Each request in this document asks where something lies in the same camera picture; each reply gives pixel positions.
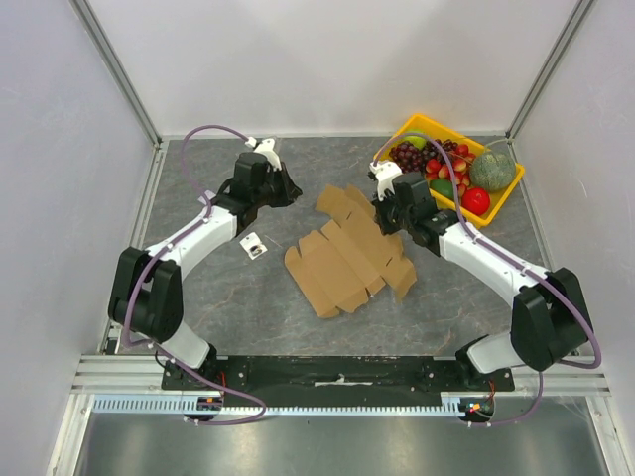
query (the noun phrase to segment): yellow tray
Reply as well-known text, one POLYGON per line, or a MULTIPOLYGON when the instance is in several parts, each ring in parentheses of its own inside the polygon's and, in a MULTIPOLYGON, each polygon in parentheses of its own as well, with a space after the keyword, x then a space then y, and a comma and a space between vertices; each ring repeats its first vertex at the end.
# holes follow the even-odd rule
MULTIPOLYGON (((395 136, 404 134, 408 131, 421 131, 424 134, 429 135, 433 139, 441 139, 442 141, 446 139, 452 139, 453 142, 465 144, 467 147, 469 147, 469 152, 476 155, 476 157, 480 156, 485 151, 485 146, 478 144, 477 142, 472 141, 471 139, 458 134, 455 131, 452 131, 450 128, 438 123, 437 121, 433 121, 431 118, 426 117, 423 114, 415 114, 411 116, 410 119, 406 121, 406 124, 404 124, 401 129, 399 129, 399 131, 395 133, 395 136)), ((389 153, 390 150, 387 150, 384 153, 384 156, 380 157, 379 160, 390 161, 391 158, 388 155, 389 153)), ((473 223, 476 228, 481 228, 483 226, 489 225, 524 174, 525 168, 520 164, 516 164, 516 176, 514 177, 512 182, 506 188, 489 194, 491 203, 489 205, 489 209, 484 214, 478 216, 461 207, 460 210, 463 213, 463 216, 469 222, 473 223)), ((451 208, 452 210, 456 209, 453 200, 444 197, 434 190, 430 190, 430 192, 437 201, 437 206, 439 208, 451 208)))

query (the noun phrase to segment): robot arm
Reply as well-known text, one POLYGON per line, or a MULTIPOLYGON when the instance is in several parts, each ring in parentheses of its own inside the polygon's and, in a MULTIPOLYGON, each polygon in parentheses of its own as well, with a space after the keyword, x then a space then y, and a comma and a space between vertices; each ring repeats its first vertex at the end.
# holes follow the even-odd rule
POLYGON ((377 180, 373 205, 383 233, 406 230, 416 244, 470 271, 512 308, 510 332, 483 336, 456 353, 469 375, 477 377, 515 365, 543 371, 586 342, 586 334, 571 313, 527 275, 531 270, 556 287, 590 325, 574 273, 565 268, 549 272, 514 257, 469 223, 466 226, 471 233, 468 233, 455 211, 437 209, 428 184, 420 174, 402 174, 391 162, 371 164, 370 171, 371 177, 377 180), (524 268, 514 268, 482 243, 515 258, 524 268))
POLYGON ((293 183, 285 164, 267 139, 253 152, 240 155, 234 175, 227 180, 207 208, 174 235, 146 250, 128 248, 119 257, 108 315, 123 324, 132 290, 142 270, 161 250, 168 252, 157 262, 135 302, 131 330, 161 344, 177 359, 203 374, 213 374, 216 349, 198 337, 183 321, 183 280, 209 253, 231 241, 257 217, 262 206, 292 204, 302 191, 293 183), (185 238, 192 225, 202 224, 185 238))

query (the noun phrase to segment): cardboard box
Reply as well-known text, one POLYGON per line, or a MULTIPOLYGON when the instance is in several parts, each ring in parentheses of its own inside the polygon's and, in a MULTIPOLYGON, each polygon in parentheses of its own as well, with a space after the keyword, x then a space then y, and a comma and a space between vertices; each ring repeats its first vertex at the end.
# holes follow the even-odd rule
POLYGON ((398 300, 417 280, 404 256, 401 237, 382 235, 375 208, 352 185, 346 190, 327 185, 317 199, 317 211, 332 219, 300 239, 285 255, 285 265, 319 317, 339 310, 355 312, 388 284, 398 300))

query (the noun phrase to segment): table surface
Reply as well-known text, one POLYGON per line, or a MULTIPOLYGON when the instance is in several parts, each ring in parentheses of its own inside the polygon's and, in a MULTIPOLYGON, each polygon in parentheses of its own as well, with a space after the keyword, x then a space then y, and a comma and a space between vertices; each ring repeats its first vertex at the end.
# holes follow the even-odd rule
MULTIPOLYGON (((494 138, 475 139, 487 143, 494 138)), ((315 211, 328 183, 340 187, 351 183, 370 197, 368 163, 385 141, 380 137, 282 140, 280 156, 304 194, 287 208, 261 209, 243 232, 256 232, 269 251, 252 261, 235 239, 211 253, 185 281, 185 320, 219 353, 447 356, 476 337, 509 328, 511 311, 494 291, 457 265, 417 247, 403 232, 405 253, 418 274, 403 302, 396 303, 387 288, 354 314, 320 319, 314 313, 285 268, 284 254, 328 222, 325 214, 315 211)), ((172 235, 201 210, 181 172, 180 146, 181 141, 169 144, 146 246, 172 235)), ((193 176, 216 190, 231 176, 237 155, 244 151, 238 140, 193 140, 187 161, 193 176)), ((518 187, 483 232, 516 255, 542 264, 518 187)))

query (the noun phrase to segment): gray wall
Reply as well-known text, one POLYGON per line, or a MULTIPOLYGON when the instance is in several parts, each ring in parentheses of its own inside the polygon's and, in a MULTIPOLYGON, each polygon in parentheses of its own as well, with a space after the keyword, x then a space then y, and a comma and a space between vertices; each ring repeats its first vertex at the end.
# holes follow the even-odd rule
POLYGON ((91 4, 163 134, 337 135, 506 129, 575 0, 91 4))
POLYGON ((66 1, 4 2, 0 44, 0 474, 37 475, 152 151, 66 1))
POLYGON ((596 2, 521 130, 519 159, 557 266, 576 271, 635 443, 635 35, 631 0, 596 2))

